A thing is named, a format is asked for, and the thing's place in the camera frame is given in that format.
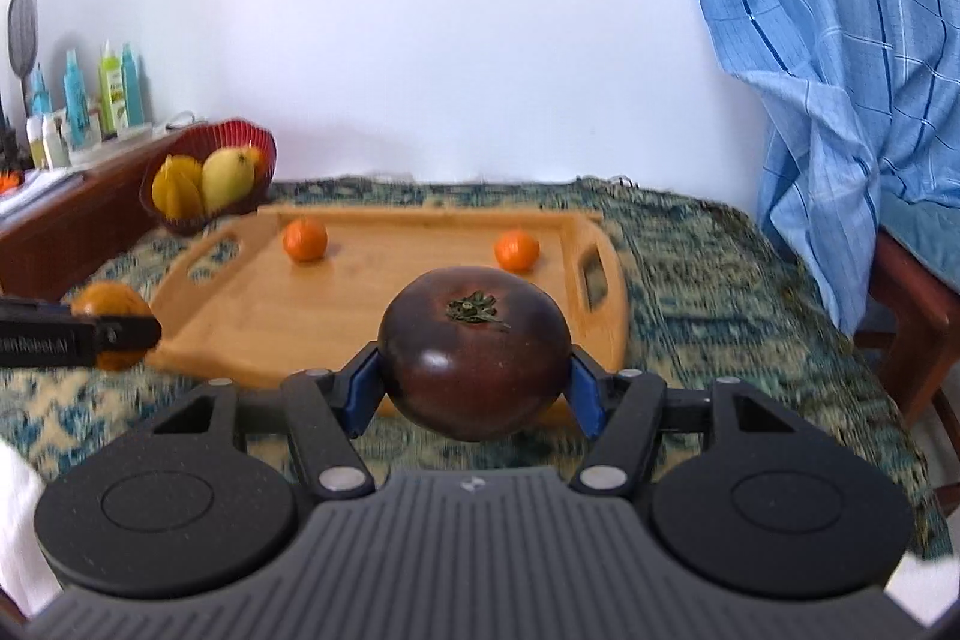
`tomato calyx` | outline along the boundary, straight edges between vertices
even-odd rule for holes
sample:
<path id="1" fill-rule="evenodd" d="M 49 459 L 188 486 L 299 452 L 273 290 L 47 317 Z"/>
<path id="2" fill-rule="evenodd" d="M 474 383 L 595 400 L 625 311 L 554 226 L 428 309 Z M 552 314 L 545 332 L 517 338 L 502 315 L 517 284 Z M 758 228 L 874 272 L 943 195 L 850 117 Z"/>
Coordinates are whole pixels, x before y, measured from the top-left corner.
<path id="1" fill-rule="evenodd" d="M 496 316 L 496 298 L 485 295 L 482 290 L 474 290 L 471 295 L 463 299 L 454 299 L 446 305 L 446 316 L 450 320 L 460 323 L 476 325 L 479 323 L 496 323 L 504 330 L 510 326 Z"/>

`dark purple tomato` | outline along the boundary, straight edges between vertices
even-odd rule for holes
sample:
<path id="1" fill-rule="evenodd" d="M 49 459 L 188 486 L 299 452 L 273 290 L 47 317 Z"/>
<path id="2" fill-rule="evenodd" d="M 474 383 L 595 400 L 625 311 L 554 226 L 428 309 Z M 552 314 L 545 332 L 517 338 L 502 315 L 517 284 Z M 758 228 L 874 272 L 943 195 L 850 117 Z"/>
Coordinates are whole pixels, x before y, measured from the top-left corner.
<path id="1" fill-rule="evenodd" d="M 387 307 L 379 350 L 397 410 L 467 442 L 530 423 L 570 375 L 570 330 L 556 302 L 486 266 L 417 277 Z"/>

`white wall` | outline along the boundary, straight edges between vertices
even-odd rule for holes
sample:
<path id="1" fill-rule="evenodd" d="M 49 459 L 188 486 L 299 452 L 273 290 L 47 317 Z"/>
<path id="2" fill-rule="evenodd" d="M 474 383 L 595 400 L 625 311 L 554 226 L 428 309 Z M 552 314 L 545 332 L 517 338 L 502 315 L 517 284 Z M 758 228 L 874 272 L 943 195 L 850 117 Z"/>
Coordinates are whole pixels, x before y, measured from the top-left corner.
<path id="1" fill-rule="evenodd" d="M 715 65 L 695 0 L 37 4 L 48 85 L 68 47 L 92 80 L 99 42 L 130 40 L 157 116 L 248 116 L 280 177 L 629 175 L 754 205 L 765 115 Z M 0 94 L 22 116 L 8 68 Z"/>

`blue checkered fabric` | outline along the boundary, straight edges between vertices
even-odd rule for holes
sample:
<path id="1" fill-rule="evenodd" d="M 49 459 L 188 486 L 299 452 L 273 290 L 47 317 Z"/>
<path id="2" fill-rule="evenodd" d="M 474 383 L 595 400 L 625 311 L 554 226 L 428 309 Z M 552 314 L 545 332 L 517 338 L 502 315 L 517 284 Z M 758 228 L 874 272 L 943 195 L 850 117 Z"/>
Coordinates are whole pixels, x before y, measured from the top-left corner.
<path id="1" fill-rule="evenodd" d="M 960 207 L 960 0 L 700 4 L 721 66 L 770 115 L 761 227 L 851 333 L 882 194 Z"/>

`red fruit bowl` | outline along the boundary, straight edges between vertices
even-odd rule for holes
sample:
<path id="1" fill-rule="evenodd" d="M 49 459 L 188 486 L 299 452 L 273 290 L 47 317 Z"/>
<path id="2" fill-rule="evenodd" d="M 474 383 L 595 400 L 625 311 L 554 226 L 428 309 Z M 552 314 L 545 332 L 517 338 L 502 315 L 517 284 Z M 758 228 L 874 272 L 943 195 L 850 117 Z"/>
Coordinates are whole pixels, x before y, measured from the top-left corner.
<path id="1" fill-rule="evenodd" d="M 253 183 L 253 189 L 243 199 L 227 205 L 218 212 L 193 218 L 193 220 L 169 220 L 154 206 L 154 198 L 151 194 L 154 177 L 157 176 L 168 155 L 192 155 L 203 164 L 214 150 L 246 148 L 247 145 L 253 145 L 263 151 L 263 166 L 257 174 L 256 182 Z M 157 155 L 150 162 L 150 166 L 147 166 L 143 182 L 140 183 L 140 203 L 168 231 L 179 237 L 192 237 L 200 232 L 203 226 L 221 215 L 243 215 L 256 210 L 257 206 L 267 199 L 267 189 L 270 188 L 270 181 L 274 178 L 276 166 L 277 143 L 274 142 L 274 135 L 265 128 L 240 118 L 229 119 L 219 124 L 198 125 L 179 135 L 169 148 Z"/>

